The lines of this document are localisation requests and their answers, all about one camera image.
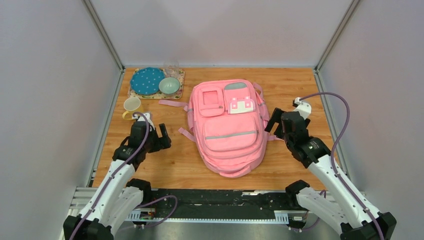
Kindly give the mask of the pink backpack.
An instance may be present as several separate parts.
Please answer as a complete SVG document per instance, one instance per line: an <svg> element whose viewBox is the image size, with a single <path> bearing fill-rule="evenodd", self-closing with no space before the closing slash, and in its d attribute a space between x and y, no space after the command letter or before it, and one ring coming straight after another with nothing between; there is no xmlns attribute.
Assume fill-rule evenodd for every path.
<svg viewBox="0 0 424 240"><path fill-rule="evenodd" d="M206 81L196 85L189 102L161 99L161 105L182 107L188 129L178 131L196 143L211 171L239 178L258 167L269 141L270 114L257 83L245 79Z"/></svg>

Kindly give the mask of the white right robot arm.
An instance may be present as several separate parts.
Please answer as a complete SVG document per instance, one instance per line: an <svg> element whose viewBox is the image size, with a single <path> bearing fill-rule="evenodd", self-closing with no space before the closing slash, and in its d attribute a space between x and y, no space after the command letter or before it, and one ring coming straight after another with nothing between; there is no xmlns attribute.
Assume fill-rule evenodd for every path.
<svg viewBox="0 0 424 240"><path fill-rule="evenodd" d="M381 212L355 187L340 166L331 159L331 151L319 138L309 135L310 120L298 111L275 108L265 128L283 140L294 159L313 173L334 201L317 193L307 182L298 180L285 188L285 203L293 210L304 208L331 226L342 240L389 240L397 220L390 212Z"/></svg>

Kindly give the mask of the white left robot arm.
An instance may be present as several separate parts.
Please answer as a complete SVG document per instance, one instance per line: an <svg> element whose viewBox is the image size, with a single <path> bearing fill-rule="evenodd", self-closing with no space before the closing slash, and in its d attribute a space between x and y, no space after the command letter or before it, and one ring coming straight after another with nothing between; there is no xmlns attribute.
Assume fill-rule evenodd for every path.
<svg viewBox="0 0 424 240"><path fill-rule="evenodd" d="M161 136L146 120L135 121L127 136L114 151L108 172L91 199L78 215L69 215L63 223L66 240L113 240L138 207L153 201L150 182L133 178L148 153L171 147L166 125L159 124Z"/></svg>

